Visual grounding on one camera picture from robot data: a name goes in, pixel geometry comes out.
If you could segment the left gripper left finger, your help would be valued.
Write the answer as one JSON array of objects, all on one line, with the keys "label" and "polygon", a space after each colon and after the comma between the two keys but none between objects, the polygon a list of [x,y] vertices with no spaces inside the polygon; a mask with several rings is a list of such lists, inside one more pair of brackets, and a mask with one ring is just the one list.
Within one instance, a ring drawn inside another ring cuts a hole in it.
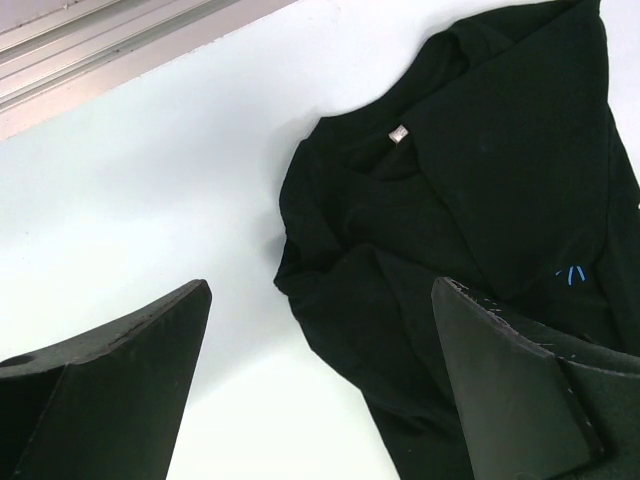
[{"label": "left gripper left finger", "polygon": [[4,479],[164,479],[210,312],[193,280],[1,363]]}]

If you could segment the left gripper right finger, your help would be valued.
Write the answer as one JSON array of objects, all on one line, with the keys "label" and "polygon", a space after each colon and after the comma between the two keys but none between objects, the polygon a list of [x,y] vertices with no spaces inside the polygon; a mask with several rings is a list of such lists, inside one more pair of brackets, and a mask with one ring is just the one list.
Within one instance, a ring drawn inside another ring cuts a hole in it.
[{"label": "left gripper right finger", "polygon": [[475,478],[638,478],[638,357],[447,277],[432,302]]}]

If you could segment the black t shirt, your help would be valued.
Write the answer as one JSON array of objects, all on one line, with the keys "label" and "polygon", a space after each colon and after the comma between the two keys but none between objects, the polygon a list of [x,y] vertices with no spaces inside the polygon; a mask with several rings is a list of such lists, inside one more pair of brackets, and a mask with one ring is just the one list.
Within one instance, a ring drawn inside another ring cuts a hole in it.
[{"label": "black t shirt", "polygon": [[401,478],[472,477],[436,278],[638,353],[639,185],[608,88],[598,2],[509,6],[433,35],[382,97],[299,144],[274,282]]}]

